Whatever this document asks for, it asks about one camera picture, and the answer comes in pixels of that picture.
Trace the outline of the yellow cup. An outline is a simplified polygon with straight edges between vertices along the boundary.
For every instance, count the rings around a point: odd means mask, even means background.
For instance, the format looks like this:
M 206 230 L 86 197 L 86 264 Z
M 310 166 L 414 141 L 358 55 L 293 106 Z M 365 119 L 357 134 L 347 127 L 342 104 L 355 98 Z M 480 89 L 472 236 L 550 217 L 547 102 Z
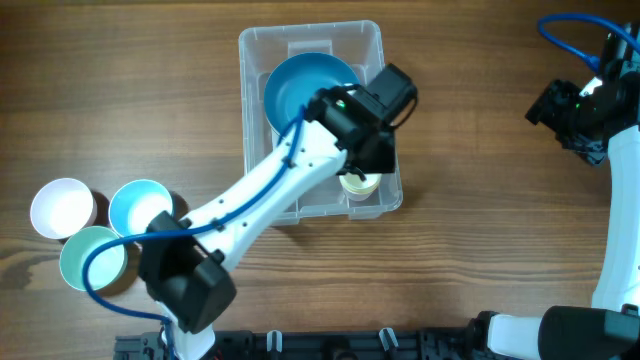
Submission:
M 339 177 L 345 195 L 353 201 L 364 201 L 379 187 L 381 174 L 366 174 L 362 180 L 355 174 L 345 174 Z

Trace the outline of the dark blue bowl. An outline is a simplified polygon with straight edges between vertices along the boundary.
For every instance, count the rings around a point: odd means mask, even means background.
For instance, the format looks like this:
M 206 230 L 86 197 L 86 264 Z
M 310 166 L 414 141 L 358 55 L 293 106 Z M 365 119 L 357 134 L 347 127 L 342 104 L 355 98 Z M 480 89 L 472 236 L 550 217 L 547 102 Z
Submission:
M 266 118 L 272 129 L 281 134 L 318 90 L 359 83 L 354 70 L 333 55 L 319 52 L 295 55 L 269 75 L 263 100 Z

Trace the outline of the light blue small bowl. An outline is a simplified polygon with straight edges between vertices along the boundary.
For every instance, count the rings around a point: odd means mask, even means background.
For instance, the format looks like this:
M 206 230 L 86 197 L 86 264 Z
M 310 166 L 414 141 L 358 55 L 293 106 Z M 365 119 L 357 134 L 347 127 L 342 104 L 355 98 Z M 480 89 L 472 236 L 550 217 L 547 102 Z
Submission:
M 108 210 L 111 227 L 120 237 L 142 234 L 161 212 L 174 213 L 173 199 L 162 184 L 139 179 L 122 186 L 112 197 Z

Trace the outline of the mint green small bowl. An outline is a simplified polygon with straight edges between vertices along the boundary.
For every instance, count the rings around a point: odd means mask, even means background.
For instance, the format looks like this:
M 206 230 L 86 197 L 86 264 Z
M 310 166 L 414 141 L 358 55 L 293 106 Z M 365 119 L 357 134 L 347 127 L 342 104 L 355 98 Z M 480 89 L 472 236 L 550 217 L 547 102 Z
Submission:
M 85 291 L 82 280 L 83 265 L 92 251 L 119 236 L 107 227 L 91 226 L 71 236 L 63 246 L 59 269 L 65 282 L 72 288 Z M 115 282 L 124 272 L 128 255 L 123 245 L 99 254 L 89 267 L 88 278 L 94 290 Z

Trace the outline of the pink small bowl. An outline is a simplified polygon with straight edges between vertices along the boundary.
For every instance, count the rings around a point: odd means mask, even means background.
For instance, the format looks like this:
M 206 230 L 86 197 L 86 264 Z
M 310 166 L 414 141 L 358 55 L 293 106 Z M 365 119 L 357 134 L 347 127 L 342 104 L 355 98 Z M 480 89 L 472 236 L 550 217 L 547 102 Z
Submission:
M 43 186 L 30 207 L 31 224 L 41 236 L 71 237 L 97 217 L 97 203 L 87 185 L 74 178 L 55 179 Z

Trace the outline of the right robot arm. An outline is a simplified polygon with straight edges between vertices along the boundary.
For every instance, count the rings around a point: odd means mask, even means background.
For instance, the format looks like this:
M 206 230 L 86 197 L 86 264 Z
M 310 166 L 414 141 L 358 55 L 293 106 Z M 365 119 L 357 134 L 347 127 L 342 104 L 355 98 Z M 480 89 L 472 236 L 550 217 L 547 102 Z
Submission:
M 600 54 L 559 40 L 546 27 L 583 22 L 606 29 Z M 639 356 L 639 24 L 561 13 L 541 18 L 539 34 L 592 71 L 583 86 L 552 81 L 526 118 L 551 130 L 584 163 L 610 167 L 605 253 L 586 307 L 554 305 L 539 316 L 485 311 L 466 329 L 467 351 L 498 359 L 636 359 Z

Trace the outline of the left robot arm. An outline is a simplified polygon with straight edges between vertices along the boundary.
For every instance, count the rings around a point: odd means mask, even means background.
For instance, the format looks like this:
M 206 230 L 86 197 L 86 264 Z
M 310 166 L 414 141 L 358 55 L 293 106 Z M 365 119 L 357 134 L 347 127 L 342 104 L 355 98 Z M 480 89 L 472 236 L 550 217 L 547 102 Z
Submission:
M 182 220 L 158 214 L 140 238 L 139 276 L 168 316 L 173 359 L 200 359 L 214 321 L 236 296 L 231 272 L 261 233 L 307 191 L 337 175 L 396 168 L 395 132 L 417 105 L 411 78 L 393 64 L 365 84 L 320 53 L 289 58 L 269 75 L 264 108 L 280 139 L 253 170 Z

